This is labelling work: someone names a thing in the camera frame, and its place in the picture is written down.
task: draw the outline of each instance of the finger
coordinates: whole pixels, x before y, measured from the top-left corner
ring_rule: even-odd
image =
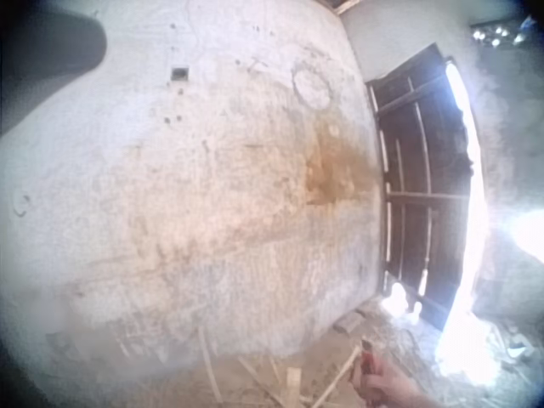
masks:
[[[381,357],[373,354],[372,358],[374,359],[374,372],[373,374],[377,374],[378,376],[383,375],[384,367],[387,364],[385,360],[383,360]]]
[[[363,376],[362,381],[366,389],[378,389],[382,391],[388,386],[388,382],[382,376],[372,374]]]

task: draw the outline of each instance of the circular mark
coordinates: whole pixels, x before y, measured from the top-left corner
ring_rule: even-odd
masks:
[[[14,193],[14,213],[17,217],[24,217],[31,207],[31,198],[20,191]]]
[[[317,72],[302,68],[293,73],[292,83],[299,99],[309,108],[323,111],[331,105],[329,84]]]

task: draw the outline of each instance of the white wall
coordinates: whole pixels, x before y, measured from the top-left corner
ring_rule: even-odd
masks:
[[[105,59],[0,139],[2,337],[33,381],[100,404],[198,359],[198,326],[216,355],[291,353],[375,292],[376,135],[336,16],[64,3]]]

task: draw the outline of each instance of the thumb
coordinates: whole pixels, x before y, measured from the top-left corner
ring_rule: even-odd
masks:
[[[374,388],[383,391],[388,386],[388,382],[382,376],[369,374],[363,377],[365,388]]]

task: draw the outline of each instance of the wall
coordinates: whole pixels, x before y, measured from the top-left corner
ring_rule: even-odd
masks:
[[[377,139],[338,17],[55,5],[108,49],[0,139],[2,340],[50,398],[193,364],[198,326],[217,356],[291,353],[376,291]]]
[[[514,242],[512,225],[542,207],[541,56],[482,49],[469,29],[517,12],[510,2],[369,0],[343,14],[343,23],[366,80],[431,43],[455,59],[476,119],[490,221],[474,310],[537,320],[544,315],[544,269]]]

